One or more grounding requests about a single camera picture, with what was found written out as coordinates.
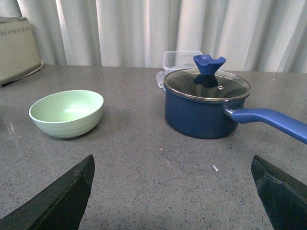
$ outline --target pot rim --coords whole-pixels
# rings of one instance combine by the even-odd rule
[[[173,75],[177,74],[178,72],[185,71],[185,70],[188,70],[191,73],[200,74],[200,72],[199,72],[199,70],[197,68],[176,70],[176,71],[170,72],[169,74],[166,75],[166,77],[164,79],[164,86],[167,89],[169,89],[171,92],[173,92],[173,93],[175,93],[177,95],[183,96],[185,98],[190,98],[190,99],[194,99],[194,100],[198,100],[198,101],[206,101],[206,102],[228,102],[228,101],[235,101],[235,100],[247,98],[250,95],[251,85],[250,85],[250,83],[247,80],[245,80],[242,77],[239,77],[236,74],[225,72],[225,71],[221,71],[221,70],[218,70],[214,75],[215,76],[220,76],[220,77],[232,80],[232,81],[236,81],[237,83],[240,83],[246,89],[246,92],[244,94],[236,96],[236,97],[207,98],[207,97],[198,97],[198,96],[186,94],[186,93],[180,92],[180,91],[175,90],[174,88],[170,87],[168,85],[168,83],[167,83],[168,79],[171,78]]]

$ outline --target handle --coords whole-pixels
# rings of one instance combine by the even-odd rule
[[[238,123],[261,121],[307,144],[307,124],[272,109],[225,108],[225,114]]]
[[[203,75],[213,75],[226,62],[226,58],[213,59],[208,54],[196,55],[193,57],[195,64]]]
[[[163,71],[159,71],[157,73],[156,79],[157,79],[157,84],[158,84],[159,88],[163,88],[163,86],[164,86],[164,84],[163,84],[164,72]]]

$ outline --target countertop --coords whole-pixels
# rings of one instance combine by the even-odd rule
[[[272,230],[252,159],[259,155],[307,184],[307,145],[260,122],[239,124],[221,139],[178,133],[164,117],[165,92],[155,79],[160,70],[46,65],[0,88],[0,218],[93,154],[80,230]],[[252,86],[246,107],[307,123],[307,74],[233,73]],[[70,139],[43,133],[28,115],[30,106],[75,89],[105,99],[98,125]]]

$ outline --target beige appliance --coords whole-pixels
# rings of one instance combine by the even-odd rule
[[[0,87],[41,69],[44,63],[25,17],[0,17]]]

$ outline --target lid knob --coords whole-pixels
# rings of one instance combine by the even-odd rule
[[[196,55],[193,57],[199,71],[204,75],[213,75],[226,62],[226,58],[213,59],[208,54]]]

